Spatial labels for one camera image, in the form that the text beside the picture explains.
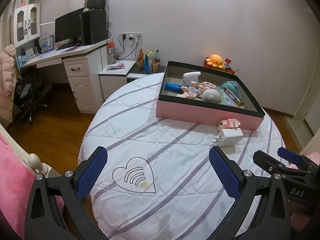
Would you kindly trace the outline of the white wall power outlet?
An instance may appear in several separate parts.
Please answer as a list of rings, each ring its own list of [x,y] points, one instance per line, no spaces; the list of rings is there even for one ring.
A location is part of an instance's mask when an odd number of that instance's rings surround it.
[[[121,34],[126,35],[127,39],[133,38],[133,39],[139,40],[139,41],[143,40],[143,33],[142,32],[131,32],[131,33],[122,32]]]

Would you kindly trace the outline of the white curved holder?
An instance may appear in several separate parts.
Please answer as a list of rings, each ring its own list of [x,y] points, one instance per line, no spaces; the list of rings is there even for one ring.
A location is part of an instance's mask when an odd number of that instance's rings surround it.
[[[201,72],[186,72],[182,75],[183,84],[186,87],[191,86],[191,82],[194,81],[196,84],[196,87],[198,86],[199,76],[201,75]]]

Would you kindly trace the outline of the blue yellow rectangular box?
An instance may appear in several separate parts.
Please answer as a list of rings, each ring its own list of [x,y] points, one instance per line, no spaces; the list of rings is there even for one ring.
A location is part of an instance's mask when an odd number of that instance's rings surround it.
[[[228,87],[224,87],[223,90],[238,107],[242,107],[244,105],[243,99],[236,92],[232,92]]]

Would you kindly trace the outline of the snack bags cluster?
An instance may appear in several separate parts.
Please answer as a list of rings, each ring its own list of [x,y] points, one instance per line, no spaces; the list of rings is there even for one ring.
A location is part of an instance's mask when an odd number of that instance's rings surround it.
[[[159,72],[161,58],[159,50],[155,53],[151,49],[148,49],[146,53],[142,49],[139,50],[137,56],[137,66],[139,71],[143,71],[145,74],[153,74]]]

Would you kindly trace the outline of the pink padded jacket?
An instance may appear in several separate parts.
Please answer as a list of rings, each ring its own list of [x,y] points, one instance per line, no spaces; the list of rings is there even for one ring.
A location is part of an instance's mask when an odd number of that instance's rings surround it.
[[[16,86],[15,70],[16,48],[13,44],[1,52],[1,118],[12,122],[14,94]]]

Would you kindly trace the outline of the pink blanket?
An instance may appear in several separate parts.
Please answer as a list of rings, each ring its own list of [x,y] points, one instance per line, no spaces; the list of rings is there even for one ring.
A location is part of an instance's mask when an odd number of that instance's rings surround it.
[[[29,195],[40,171],[47,178],[60,176],[1,128],[1,239],[24,239]]]

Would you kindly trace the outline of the white round plush ball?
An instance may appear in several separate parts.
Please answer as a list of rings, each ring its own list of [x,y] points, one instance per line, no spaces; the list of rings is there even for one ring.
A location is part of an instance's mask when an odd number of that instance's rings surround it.
[[[221,103],[220,92],[218,92],[215,89],[205,90],[201,95],[201,100],[205,102],[220,104]]]

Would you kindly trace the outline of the blue comb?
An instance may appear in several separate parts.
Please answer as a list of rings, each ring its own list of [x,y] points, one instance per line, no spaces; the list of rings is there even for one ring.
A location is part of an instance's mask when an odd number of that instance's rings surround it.
[[[181,85],[178,85],[175,83],[170,83],[170,82],[165,83],[164,90],[179,93],[179,94],[184,93]]]

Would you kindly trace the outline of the orange octopus plush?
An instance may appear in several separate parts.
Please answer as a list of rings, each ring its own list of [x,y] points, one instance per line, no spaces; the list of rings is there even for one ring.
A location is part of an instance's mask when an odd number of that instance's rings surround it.
[[[214,67],[224,68],[223,59],[217,54],[212,54],[210,58],[207,59],[208,65],[213,65]]]

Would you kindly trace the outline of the white desk with drawers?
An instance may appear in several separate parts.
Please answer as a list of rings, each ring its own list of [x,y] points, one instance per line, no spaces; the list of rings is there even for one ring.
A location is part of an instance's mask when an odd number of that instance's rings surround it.
[[[111,39],[88,46],[52,50],[27,60],[21,68],[63,64],[79,111],[95,114],[104,102],[99,73],[107,65],[108,42]]]

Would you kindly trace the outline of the small pink brick figure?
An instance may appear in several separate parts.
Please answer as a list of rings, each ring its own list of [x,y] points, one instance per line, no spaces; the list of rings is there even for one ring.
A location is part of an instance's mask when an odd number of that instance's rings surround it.
[[[222,129],[236,129],[236,128],[239,128],[240,125],[241,125],[241,122],[238,119],[221,120],[218,123],[217,130],[220,131]]]

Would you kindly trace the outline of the white black low cabinet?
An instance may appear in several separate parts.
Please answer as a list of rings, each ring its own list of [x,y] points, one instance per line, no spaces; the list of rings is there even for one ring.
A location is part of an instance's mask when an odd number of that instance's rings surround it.
[[[107,65],[99,73],[104,100],[106,101],[120,87],[147,75],[138,69],[136,61],[118,60],[114,64]]]

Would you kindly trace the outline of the teal round plastic case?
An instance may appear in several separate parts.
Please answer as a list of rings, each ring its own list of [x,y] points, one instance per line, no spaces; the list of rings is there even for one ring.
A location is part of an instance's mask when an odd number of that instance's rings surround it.
[[[236,81],[229,80],[229,81],[225,81],[225,82],[220,86],[220,88],[221,88],[222,90],[224,90],[226,87],[227,87],[231,92],[238,94],[238,92],[239,92],[239,87],[240,87],[240,86],[239,86],[239,84],[238,84]]]

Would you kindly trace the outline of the pink black storage box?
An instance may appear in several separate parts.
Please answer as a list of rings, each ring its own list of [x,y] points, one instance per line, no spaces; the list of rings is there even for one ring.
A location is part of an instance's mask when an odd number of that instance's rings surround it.
[[[169,61],[156,105],[158,118],[217,126],[236,119],[256,130],[265,112],[235,75],[192,64]]]

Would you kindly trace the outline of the round pink brick figure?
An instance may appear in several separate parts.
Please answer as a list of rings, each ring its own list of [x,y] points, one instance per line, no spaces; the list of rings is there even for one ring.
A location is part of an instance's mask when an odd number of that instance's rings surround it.
[[[216,89],[216,85],[210,82],[204,81],[198,87],[198,90],[200,91],[200,93],[203,93],[205,90],[208,90],[208,89]]]

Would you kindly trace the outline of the black computer tower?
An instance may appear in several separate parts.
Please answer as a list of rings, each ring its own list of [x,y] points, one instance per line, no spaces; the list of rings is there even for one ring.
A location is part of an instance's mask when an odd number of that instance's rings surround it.
[[[80,15],[81,43],[84,46],[107,39],[106,10],[93,9]]]

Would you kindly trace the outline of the clear packet with label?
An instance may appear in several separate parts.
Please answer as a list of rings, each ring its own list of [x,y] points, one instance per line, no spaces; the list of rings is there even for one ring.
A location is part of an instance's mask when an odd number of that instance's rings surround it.
[[[233,99],[222,89],[220,89],[221,104],[225,106],[237,107]]]

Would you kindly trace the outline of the red cartoon storage box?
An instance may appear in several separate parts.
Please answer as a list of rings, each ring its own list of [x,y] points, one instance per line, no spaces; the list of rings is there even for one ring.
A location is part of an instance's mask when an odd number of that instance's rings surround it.
[[[226,69],[226,68],[219,68],[219,67],[214,67],[213,65],[208,65],[208,61],[207,61],[208,57],[204,60],[203,63],[203,67],[204,68],[208,68],[208,69],[215,69],[215,70],[219,70],[228,74],[232,74],[234,75],[236,73],[236,71],[232,70],[231,68]]]

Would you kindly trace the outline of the orange lid water bottle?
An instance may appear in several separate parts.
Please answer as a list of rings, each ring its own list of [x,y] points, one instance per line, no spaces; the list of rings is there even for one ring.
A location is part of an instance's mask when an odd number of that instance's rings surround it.
[[[108,42],[107,46],[108,46],[108,55],[109,55],[108,62],[109,64],[115,64],[117,60],[117,54],[116,54],[114,41]]]

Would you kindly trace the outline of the white power adapter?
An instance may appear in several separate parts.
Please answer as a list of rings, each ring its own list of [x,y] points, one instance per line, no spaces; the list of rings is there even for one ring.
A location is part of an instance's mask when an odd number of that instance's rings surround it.
[[[217,132],[213,143],[217,143],[219,147],[235,146],[244,137],[240,128],[218,129]]]

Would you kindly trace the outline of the black speaker box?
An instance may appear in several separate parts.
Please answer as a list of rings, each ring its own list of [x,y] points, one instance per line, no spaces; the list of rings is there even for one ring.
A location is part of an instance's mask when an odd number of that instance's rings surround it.
[[[106,0],[87,0],[88,9],[105,10]]]

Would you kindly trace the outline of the round striped bed quilt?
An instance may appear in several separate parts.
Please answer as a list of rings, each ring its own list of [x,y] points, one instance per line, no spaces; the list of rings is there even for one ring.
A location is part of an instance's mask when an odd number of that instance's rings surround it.
[[[108,153],[91,200],[109,239],[207,239],[234,202],[208,159],[216,127],[156,117],[162,80],[118,89],[83,138],[79,160]]]

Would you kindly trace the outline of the white glass door cabinet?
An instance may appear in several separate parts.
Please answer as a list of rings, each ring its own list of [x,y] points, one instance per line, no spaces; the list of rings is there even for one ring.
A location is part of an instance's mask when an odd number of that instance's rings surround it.
[[[14,45],[19,47],[41,36],[40,3],[29,4],[14,10]]]

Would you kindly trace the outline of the black office chair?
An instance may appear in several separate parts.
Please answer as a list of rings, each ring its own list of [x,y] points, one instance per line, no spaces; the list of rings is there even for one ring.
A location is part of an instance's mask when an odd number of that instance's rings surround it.
[[[44,96],[52,88],[44,69],[34,66],[23,68],[17,79],[14,104],[20,110],[19,119],[28,119],[32,125],[33,117],[39,109],[48,108]]]

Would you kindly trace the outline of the black computer monitor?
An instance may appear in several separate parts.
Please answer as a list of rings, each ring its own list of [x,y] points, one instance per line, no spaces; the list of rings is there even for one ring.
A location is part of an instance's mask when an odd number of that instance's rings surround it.
[[[83,8],[69,12],[55,20],[55,43],[68,40],[57,50],[81,45],[80,15]]]

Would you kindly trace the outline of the pink doll figurine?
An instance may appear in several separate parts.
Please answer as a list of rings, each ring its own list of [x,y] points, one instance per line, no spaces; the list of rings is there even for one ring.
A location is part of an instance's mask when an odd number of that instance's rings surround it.
[[[180,90],[182,91],[182,94],[176,95],[179,98],[201,100],[202,94],[206,90],[206,87],[203,85],[198,85],[196,81],[191,81],[189,87],[182,86]]]

